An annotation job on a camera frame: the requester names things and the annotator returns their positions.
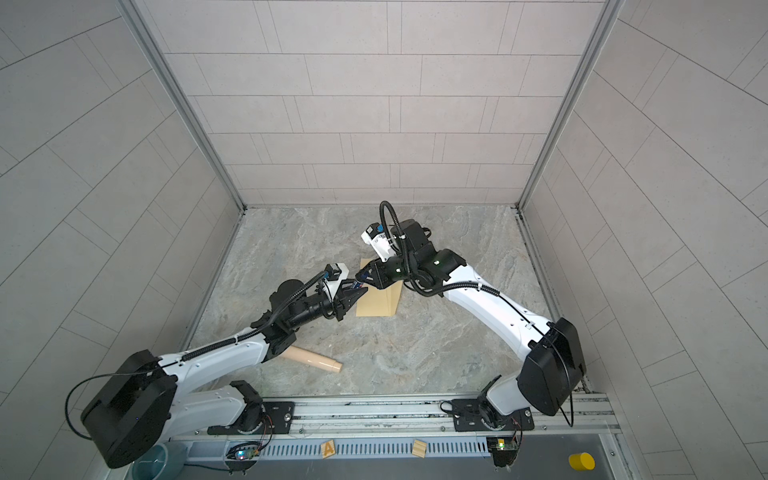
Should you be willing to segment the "yellow paper envelope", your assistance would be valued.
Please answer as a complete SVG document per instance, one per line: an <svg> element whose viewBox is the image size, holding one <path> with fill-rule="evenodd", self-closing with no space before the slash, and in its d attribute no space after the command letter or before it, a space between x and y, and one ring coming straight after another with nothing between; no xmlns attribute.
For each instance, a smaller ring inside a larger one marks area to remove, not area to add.
<svg viewBox="0 0 768 480"><path fill-rule="evenodd" d="M360 261L360 270L374 259L363 258ZM403 283L397 282L385 290L378 290L373 286L362 284L368 288L367 293L357 302L357 317L392 317L395 315Z"/></svg>

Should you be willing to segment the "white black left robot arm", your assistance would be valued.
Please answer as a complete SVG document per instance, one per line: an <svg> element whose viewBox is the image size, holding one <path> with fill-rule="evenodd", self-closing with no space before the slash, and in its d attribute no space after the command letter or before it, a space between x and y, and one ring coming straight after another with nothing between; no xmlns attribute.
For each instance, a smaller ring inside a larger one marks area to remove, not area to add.
<svg viewBox="0 0 768 480"><path fill-rule="evenodd" d="M308 282L283 282L270 308L239 333L194 350L129 356L81 413L88 438L111 469L139 459L157 443L207 427L250 432L260 421L259 396L245 381L212 392L202 386L282 354L303 325L318 318L342 320L366 293L349 279L320 273Z"/></svg>

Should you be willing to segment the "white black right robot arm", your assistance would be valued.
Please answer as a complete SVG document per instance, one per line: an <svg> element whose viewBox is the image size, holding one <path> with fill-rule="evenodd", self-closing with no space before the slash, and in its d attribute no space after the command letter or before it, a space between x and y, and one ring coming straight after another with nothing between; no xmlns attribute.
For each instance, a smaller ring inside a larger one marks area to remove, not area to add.
<svg viewBox="0 0 768 480"><path fill-rule="evenodd" d="M391 230L373 223L361 238L378 258L356 274L359 282L384 290L402 281L423 297L447 299L479 319L522 361L519 372L491 381L479 397L487 424L495 427L528 407L555 416L572 401L586 364L578 330L570 321L551 321L514 302L463 257L450 249L436 250L426 229L412 219Z"/></svg>

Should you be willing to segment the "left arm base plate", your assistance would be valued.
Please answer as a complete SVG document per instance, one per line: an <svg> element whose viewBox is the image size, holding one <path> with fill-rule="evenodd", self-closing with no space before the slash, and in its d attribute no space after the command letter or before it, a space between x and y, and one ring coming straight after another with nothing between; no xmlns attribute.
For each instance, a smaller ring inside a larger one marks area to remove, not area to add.
<svg viewBox="0 0 768 480"><path fill-rule="evenodd" d="M287 434L290 430L295 403L268 401L259 406L247 405L229 425L216 425L207 429L208 435L270 435Z"/></svg>

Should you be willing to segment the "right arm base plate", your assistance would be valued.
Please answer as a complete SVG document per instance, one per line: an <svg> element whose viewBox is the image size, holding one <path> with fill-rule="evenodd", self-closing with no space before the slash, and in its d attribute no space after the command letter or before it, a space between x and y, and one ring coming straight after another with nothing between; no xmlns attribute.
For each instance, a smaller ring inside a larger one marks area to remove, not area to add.
<svg viewBox="0 0 768 480"><path fill-rule="evenodd" d="M520 409L508 416L493 417L490 410L478 399L442 401L440 410L448 415L456 432L527 432L535 428L529 408Z"/></svg>

